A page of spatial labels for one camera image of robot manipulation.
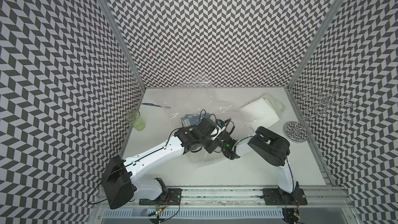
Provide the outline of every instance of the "white cloth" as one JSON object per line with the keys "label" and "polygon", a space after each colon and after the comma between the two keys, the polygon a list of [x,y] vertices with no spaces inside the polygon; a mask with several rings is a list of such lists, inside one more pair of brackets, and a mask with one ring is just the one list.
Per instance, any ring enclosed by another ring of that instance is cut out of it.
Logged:
{"label": "white cloth", "polygon": [[242,107],[240,111],[249,120],[249,125],[256,131],[258,127],[268,128],[279,121],[278,114],[267,100],[260,98]]}

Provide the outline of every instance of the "green plastic cup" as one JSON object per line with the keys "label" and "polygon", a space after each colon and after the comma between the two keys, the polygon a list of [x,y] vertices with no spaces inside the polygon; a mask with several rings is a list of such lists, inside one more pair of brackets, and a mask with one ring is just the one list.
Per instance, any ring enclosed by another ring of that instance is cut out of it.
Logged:
{"label": "green plastic cup", "polygon": [[137,131],[142,131],[145,128],[145,122],[140,112],[136,109],[126,113],[125,120]]}

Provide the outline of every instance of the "checkered wallpaper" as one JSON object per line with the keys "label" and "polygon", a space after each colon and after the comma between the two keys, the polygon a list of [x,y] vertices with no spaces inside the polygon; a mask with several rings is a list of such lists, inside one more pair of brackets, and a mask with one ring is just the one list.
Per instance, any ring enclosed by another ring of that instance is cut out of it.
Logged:
{"label": "checkered wallpaper", "polygon": [[359,104],[353,124],[330,113],[312,131],[366,224],[398,223],[397,20],[397,0],[345,0],[294,88],[299,99],[309,79],[336,82]]}
{"label": "checkered wallpaper", "polygon": [[285,86],[333,0],[107,0],[147,87]]}
{"label": "checkered wallpaper", "polygon": [[84,221],[141,94],[96,2],[0,0],[0,63],[0,223]]}

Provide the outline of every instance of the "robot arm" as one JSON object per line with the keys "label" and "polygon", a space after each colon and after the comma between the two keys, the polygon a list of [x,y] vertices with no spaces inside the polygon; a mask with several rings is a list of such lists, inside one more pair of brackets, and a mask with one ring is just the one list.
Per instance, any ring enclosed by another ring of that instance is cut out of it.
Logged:
{"label": "robot arm", "polygon": [[162,179],[152,181],[140,178],[154,167],[166,161],[181,156],[189,151],[196,151],[202,147],[212,153],[221,147],[222,154],[229,159],[237,159],[244,154],[256,151],[268,163],[274,166],[279,179],[279,188],[290,194],[295,184],[287,163],[290,154],[290,143],[286,138],[270,130],[259,127],[253,136],[241,141],[230,137],[233,129],[225,129],[230,120],[216,120],[203,118],[199,124],[178,129],[167,141],[162,142],[146,152],[122,160],[116,156],[108,163],[102,186],[111,209],[123,206],[131,199],[154,200],[167,194]]}

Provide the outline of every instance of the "black cable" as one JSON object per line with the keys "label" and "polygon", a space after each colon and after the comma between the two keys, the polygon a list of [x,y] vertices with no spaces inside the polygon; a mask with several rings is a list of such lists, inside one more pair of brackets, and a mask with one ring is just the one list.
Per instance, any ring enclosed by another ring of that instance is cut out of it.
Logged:
{"label": "black cable", "polygon": [[151,152],[151,153],[149,153],[149,154],[146,154],[145,156],[140,157],[138,160],[135,160],[134,163],[139,162],[142,158],[147,157],[147,156],[149,156],[149,155],[151,155],[151,154],[153,154],[153,153],[155,153],[155,152],[157,152],[157,151],[160,151],[160,150],[162,150],[162,149],[163,149],[163,147],[160,148],[160,149],[157,149],[156,151],[153,151],[153,152]]}
{"label": "black cable", "polygon": [[[292,169],[290,168],[289,161],[287,161],[287,157],[286,157],[286,162],[287,162],[287,165],[289,166],[290,175],[292,175],[292,184],[293,184],[292,194],[293,194],[293,192],[295,190],[295,180],[293,179]],[[286,224],[288,224],[287,219],[286,219],[286,208],[287,208],[288,202],[289,202],[289,200],[286,201],[286,205],[285,205],[285,222],[286,222]]]}
{"label": "black cable", "polygon": [[202,147],[200,147],[200,149],[199,149],[199,150],[196,150],[196,151],[191,151],[191,152],[195,153],[195,152],[200,152],[201,150],[202,150]]}
{"label": "black cable", "polygon": [[[201,117],[203,111],[205,111],[205,115],[204,115],[204,116],[206,116],[206,110],[205,110],[205,109],[202,109],[202,111],[200,111],[200,114],[199,114],[199,121],[197,122],[197,124],[199,124],[199,123],[201,122],[200,117]],[[167,139],[166,146],[167,146],[167,144],[169,143],[170,137],[172,136],[173,132],[175,132],[176,130],[182,129],[182,128],[188,128],[188,129],[189,129],[189,128],[191,128],[191,127],[196,126],[197,124],[192,124],[192,125],[190,125],[190,126],[188,126],[188,127],[179,127],[179,128],[176,128],[176,129],[172,130],[172,132],[170,132],[169,138]]]}
{"label": "black cable", "polygon": [[216,119],[216,120],[214,121],[214,123],[215,123],[215,122],[217,122],[217,117],[216,117],[216,115],[214,115],[214,114],[210,114],[210,115],[209,115],[209,118],[210,118],[210,116],[212,116],[212,115],[213,115],[213,116],[214,116],[214,118]]}
{"label": "black cable", "polygon": [[178,211],[177,211],[175,214],[173,214],[172,217],[170,217],[170,218],[165,219],[164,221],[162,221],[162,223],[165,222],[165,221],[167,221],[167,220],[170,220],[171,218],[173,218],[174,216],[176,216],[176,215],[178,214],[178,212],[180,211],[180,203],[178,202],[178,200],[175,201],[175,202],[177,202],[177,204],[178,204]]}
{"label": "black cable", "polygon": [[[158,211],[158,213],[162,212],[162,211],[167,207],[167,203],[169,202],[169,197],[170,197],[170,195],[167,197],[166,203],[163,203],[163,204],[166,204],[166,205],[165,205],[163,208],[160,208],[160,210]],[[156,215],[156,211],[154,211],[154,212],[148,214],[149,217],[150,217],[150,216],[154,216],[154,215]]]}
{"label": "black cable", "polygon": [[[203,117],[206,117],[206,110],[205,110],[205,109],[202,109],[202,111],[205,111],[205,115],[203,115]],[[198,121],[198,124],[199,124],[200,121],[201,121],[200,116],[202,115],[202,111],[200,111],[200,114],[199,114],[199,121]]]}
{"label": "black cable", "polygon": [[231,129],[231,131],[229,132],[229,134],[231,135],[232,134],[232,132],[234,131],[234,129],[235,129],[235,123],[234,122],[232,122],[231,121],[231,119],[229,120],[229,122],[231,122],[234,126],[232,127],[232,129]]}
{"label": "black cable", "polygon": [[255,137],[255,136],[249,136],[249,137],[245,137],[245,138],[242,138],[241,140],[239,140],[238,142],[236,142],[236,145],[239,143],[239,142],[241,142],[242,140],[245,140],[246,138],[257,138],[257,137]]}
{"label": "black cable", "polygon": [[116,173],[116,172],[118,172],[118,171],[121,171],[122,169],[125,169],[127,166],[125,166],[125,167],[123,167],[123,168],[120,168],[120,169],[117,169],[117,170],[115,170],[114,172],[112,172],[112,173],[110,173],[109,175],[107,175],[106,177],[104,177],[104,178],[101,180],[101,182],[98,183],[98,185],[97,185],[95,188],[93,188],[93,190],[91,191],[91,193],[88,195],[88,197],[87,197],[87,203],[92,205],[92,204],[97,204],[97,203],[106,201],[107,199],[102,200],[102,201],[99,201],[99,202],[90,202],[89,199],[90,199],[90,197],[92,196],[92,194],[94,193],[95,189],[96,189],[97,187],[99,187],[99,186],[102,184],[102,182],[105,181],[105,179],[107,179],[107,177],[109,177],[109,176],[112,175],[113,173]]}
{"label": "black cable", "polygon": [[222,132],[222,135],[221,135],[221,151],[220,151],[220,152],[222,152],[224,157],[226,157],[228,159],[230,159],[231,157],[228,157],[224,153],[225,140],[223,140],[223,138],[224,138],[224,133],[226,132],[226,128],[228,127],[229,122],[231,122],[231,119],[228,119],[228,120],[225,121],[225,130]]}

